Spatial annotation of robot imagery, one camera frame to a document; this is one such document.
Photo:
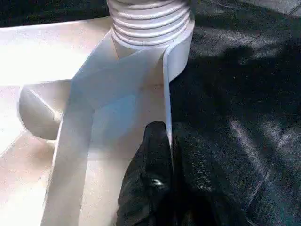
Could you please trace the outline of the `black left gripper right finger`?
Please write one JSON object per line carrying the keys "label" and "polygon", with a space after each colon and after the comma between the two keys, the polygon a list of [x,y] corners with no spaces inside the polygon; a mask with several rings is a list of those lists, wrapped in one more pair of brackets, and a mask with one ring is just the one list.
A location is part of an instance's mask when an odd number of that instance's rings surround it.
{"label": "black left gripper right finger", "polygon": [[183,226],[246,226],[211,143],[184,123],[173,125],[173,151]]}

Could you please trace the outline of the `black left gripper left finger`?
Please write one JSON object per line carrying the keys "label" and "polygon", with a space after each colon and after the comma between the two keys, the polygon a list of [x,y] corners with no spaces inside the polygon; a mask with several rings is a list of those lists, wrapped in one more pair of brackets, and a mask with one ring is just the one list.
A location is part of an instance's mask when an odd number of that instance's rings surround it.
{"label": "black left gripper left finger", "polygon": [[132,158],[118,197],[116,225],[171,226],[173,171],[166,126],[149,123]]}

